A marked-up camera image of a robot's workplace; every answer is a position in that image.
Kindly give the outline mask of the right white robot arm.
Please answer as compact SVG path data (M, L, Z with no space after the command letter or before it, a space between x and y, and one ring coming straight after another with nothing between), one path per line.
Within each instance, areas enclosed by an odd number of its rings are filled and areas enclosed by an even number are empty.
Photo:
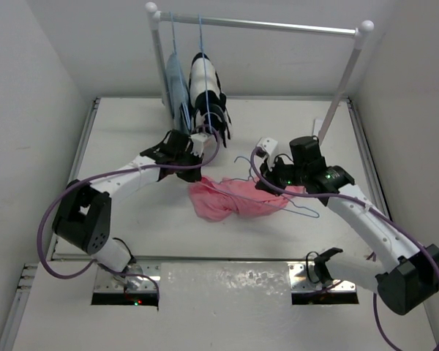
M406 315L439 291L439 248L414 243L397 229L364 195L354 178L340 166L328 166L316 136L289 143L292 162L283 162L278 142L263 137L252 151L263 159L253 170L256 189L289 195L302 186L303 197L313 197L343 219L375 253L377 262L359 261L340 248L318 254L307 277L314 284L347 280L380 296L398 315Z

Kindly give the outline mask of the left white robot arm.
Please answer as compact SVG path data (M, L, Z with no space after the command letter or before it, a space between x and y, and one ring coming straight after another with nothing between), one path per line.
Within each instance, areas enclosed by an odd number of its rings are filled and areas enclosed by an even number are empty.
M112 206L170 174L187 182L199 181L208 140L204 132L187 135L173 129L116 172L84 183L74 180L54 217L54 233L100 265L124 272L132 256L110 236Z

